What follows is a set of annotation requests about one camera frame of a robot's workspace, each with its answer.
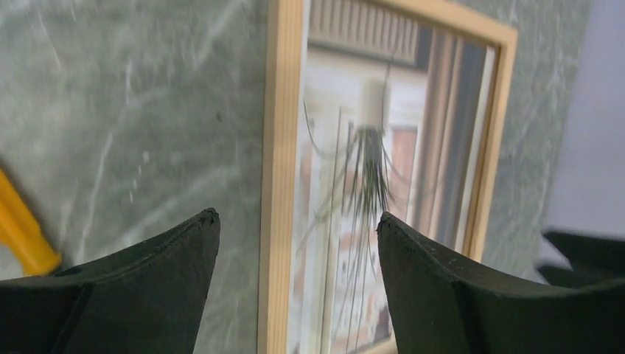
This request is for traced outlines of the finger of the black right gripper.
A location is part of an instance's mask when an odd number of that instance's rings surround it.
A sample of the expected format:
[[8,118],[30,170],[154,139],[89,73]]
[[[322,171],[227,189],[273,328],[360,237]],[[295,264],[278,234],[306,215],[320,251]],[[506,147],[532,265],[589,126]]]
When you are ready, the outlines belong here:
[[567,232],[549,231],[543,237],[567,260],[568,268],[540,263],[539,274],[550,285],[582,288],[624,278],[624,242]]

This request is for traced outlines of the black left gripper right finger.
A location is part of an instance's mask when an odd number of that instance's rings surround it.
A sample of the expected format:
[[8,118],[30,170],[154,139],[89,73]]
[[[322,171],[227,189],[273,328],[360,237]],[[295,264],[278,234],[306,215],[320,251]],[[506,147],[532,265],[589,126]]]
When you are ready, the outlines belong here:
[[378,253],[400,353],[622,353],[624,278],[582,288],[521,279],[389,212]]

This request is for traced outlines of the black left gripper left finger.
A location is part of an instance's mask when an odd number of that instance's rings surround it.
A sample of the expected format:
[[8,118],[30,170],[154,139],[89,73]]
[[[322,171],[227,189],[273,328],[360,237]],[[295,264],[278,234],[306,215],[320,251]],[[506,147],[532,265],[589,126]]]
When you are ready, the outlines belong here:
[[46,277],[1,282],[3,353],[192,353],[220,245],[208,208]]

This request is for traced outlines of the yellow handled screwdriver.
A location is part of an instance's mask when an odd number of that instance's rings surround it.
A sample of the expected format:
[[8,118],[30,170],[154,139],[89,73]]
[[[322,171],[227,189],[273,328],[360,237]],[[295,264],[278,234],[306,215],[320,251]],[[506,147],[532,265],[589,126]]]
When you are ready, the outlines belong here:
[[45,239],[39,223],[5,173],[1,173],[1,242],[18,259],[27,276],[51,274],[62,263],[62,257]]

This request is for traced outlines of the plant photo print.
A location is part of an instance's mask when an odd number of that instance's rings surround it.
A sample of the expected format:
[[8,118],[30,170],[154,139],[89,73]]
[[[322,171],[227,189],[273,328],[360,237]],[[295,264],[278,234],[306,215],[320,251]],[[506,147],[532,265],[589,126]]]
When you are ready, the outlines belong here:
[[381,214],[469,242],[495,51],[361,1],[308,5],[287,350],[363,353],[393,334]]

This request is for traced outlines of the wooden picture frame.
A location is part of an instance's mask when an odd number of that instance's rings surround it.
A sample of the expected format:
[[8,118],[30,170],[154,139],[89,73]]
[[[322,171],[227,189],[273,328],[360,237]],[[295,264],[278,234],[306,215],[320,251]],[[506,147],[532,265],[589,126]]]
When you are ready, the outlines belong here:
[[[514,27],[451,1],[381,1],[385,7],[494,47],[487,106],[463,253],[481,261],[517,51]],[[257,350],[286,353],[293,202],[306,14],[304,1],[268,4]]]

